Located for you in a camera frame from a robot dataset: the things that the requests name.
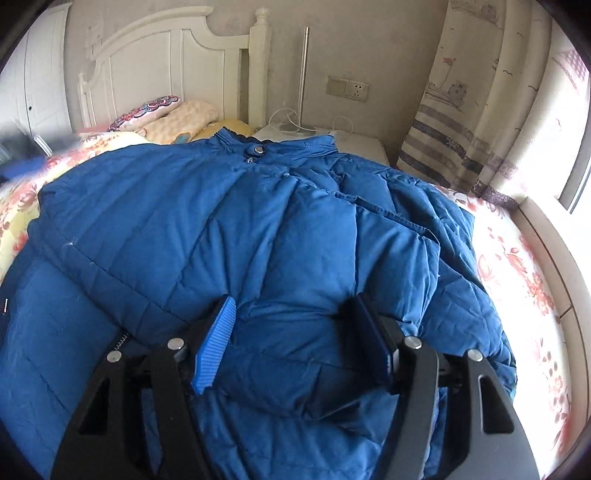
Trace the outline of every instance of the wardrobe door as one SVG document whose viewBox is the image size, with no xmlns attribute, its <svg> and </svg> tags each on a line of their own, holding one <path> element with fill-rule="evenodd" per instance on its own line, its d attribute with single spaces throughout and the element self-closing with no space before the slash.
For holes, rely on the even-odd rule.
<svg viewBox="0 0 591 480">
<path fill-rule="evenodd" d="M 0 128 L 14 120 L 26 133 L 30 132 L 25 101 L 25 52 L 28 36 L 26 33 L 0 73 Z"/>
<path fill-rule="evenodd" d="M 64 33 L 68 8 L 46 10 L 28 33 L 25 95 L 33 134 L 51 138 L 71 132 L 64 85 Z"/>
</svg>

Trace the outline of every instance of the floral quilt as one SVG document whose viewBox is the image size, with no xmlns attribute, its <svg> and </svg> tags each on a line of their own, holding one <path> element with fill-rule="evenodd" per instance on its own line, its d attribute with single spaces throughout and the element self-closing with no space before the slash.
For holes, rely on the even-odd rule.
<svg viewBox="0 0 591 480">
<path fill-rule="evenodd" d="M 437 188 L 476 218 L 472 244 L 478 276 L 495 303 L 517 360 L 514 407 L 544 478 L 566 453 L 571 407 L 569 360 L 552 295 L 508 210 Z"/>
<path fill-rule="evenodd" d="M 80 148 L 48 159 L 43 170 L 0 187 L 0 283 L 12 261 L 27 243 L 27 226 L 39 216 L 37 195 L 41 188 L 75 166 L 101 153 L 129 145 L 148 143 L 133 132 L 90 135 Z"/>
</svg>

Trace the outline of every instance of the light switch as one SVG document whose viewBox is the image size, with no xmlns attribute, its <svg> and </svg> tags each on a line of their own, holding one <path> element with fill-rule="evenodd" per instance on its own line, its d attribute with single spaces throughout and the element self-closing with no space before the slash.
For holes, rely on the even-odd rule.
<svg viewBox="0 0 591 480">
<path fill-rule="evenodd" d="M 348 83 L 349 81 L 346 79 L 340 79 L 329 75 L 329 80 L 326 83 L 326 93 L 336 97 L 344 97 Z"/>
</svg>

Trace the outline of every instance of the metal bolt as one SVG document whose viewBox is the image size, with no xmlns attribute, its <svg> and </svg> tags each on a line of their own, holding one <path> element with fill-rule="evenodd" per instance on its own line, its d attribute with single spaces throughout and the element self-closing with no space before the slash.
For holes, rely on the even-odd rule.
<svg viewBox="0 0 591 480">
<path fill-rule="evenodd" d="M 109 352 L 109 354 L 107 355 L 107 361 L 110 364 L 115 364 L 119 360 L 121 360 L 121 357 L 123 357 L 123 354 L 120 351 L 113 350 L 112 352 Z"/>
<path fill-rule="evenodd" d="M 412 350 L 418 350 L 423 346 L 423 343 L 420 338 L 410 336 L 404 339 L 404 345 Z"/>
<path fill-rule="evenodd" d="M 475 362 L 482 362 L 482 359 L 484 358 L 484 356 L 482 355 L 480 350 L 476 350 L 475 348 L 472 348 L 472 349 L 468 350 L 468 358 L 470 360 L 474 360 Z"/>
<path fill-rule="evenodd" d="M 182 338 L 171 338 L 168 341 L 169 350 L 180 350 L 184 347 L 184 340 Z"/>
</svg>

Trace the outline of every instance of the headboard post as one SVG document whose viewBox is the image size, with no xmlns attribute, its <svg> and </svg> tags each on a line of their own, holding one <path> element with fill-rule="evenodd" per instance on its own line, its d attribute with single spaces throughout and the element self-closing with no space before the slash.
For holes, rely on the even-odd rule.
<svg viewBox="0 0 591 480">
<path fill-rule="evenodd" d="M 262 128 L 267 124 L 267 71 L 271 52 L 271 9 L 261 7 L 255 11 L 256 23 L 251 27 L 248 54 L 248 124 Z"/>
<path fill-rule="evenodd" d="M 92 127 L 90 123 L 90 113 L 88 111 L 88 99 L 86 98 L 86 81 L 84 79 L 84 72 L 78 74 L 78 97 L 80 101 L 80 110 L 82 111 L 82 123 L 84 128 Z"/>
</svg>

